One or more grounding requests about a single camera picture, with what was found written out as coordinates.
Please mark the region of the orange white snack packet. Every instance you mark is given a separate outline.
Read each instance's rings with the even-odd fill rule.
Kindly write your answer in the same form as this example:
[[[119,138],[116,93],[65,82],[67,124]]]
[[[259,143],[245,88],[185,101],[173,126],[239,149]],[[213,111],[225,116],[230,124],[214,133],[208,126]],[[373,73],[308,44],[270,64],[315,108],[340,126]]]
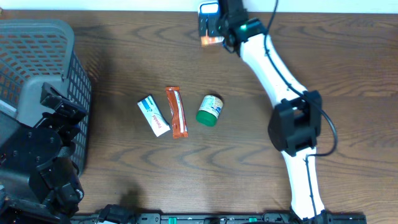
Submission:
[[[221,44],[224,41],[224,37],[210,37],[210,36],[201,36],[201,46],[207,47],[211,45]]]

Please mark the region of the green lid white jar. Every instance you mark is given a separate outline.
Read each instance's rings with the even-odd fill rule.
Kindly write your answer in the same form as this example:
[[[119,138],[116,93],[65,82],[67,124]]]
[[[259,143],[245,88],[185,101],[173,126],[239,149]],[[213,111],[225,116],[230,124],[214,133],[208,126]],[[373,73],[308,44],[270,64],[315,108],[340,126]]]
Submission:
[[[215,126],[223,108],[223,101],[214,95],[206,95],[198,109],[196,120],[205,126]]]

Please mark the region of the orange snack bar wrapper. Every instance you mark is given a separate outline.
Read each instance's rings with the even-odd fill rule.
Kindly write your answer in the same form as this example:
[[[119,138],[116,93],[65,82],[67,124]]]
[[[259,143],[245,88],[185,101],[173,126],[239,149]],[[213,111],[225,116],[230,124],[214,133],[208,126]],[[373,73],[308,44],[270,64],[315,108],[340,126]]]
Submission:
[[[183,109],[183,102],[180,96],[179,86],[167,86],[165,92],[172,114],[172,136],[174,139],[187,138],[188,130]]]

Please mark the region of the white Panadol medicine box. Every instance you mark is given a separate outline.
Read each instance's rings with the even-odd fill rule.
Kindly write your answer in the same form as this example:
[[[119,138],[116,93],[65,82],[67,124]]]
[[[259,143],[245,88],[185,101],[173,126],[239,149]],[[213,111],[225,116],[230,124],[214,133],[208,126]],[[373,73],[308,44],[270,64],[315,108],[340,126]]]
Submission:
[[[157,137],[170,131],[170,125],[163,117],[152,95],[138,101],[137,105]]]

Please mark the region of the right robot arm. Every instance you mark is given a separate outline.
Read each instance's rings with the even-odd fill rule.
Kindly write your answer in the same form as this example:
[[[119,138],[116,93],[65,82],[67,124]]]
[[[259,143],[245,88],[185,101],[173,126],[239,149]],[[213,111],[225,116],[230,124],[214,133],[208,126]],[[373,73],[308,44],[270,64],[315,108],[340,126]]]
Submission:
[[[205,1],[198,7],[203,45],[223,44],[254,72],[272,105],[268,134],[289,175],[296,222],[315,223],[325,212],[315,158],[321,132],[322,98],[308,91],[286,67],[269,33],[271,25],[250,18],[242,1]]]

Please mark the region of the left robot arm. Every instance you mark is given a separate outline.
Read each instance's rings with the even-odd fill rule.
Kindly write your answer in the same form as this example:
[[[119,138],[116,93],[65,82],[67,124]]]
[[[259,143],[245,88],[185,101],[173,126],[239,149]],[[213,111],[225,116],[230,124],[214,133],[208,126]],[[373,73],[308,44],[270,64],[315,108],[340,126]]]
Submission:
[[[84,107],[44,83],[33,127],[1,113],[1,223],[69,223],[84,197],[75,152]]]

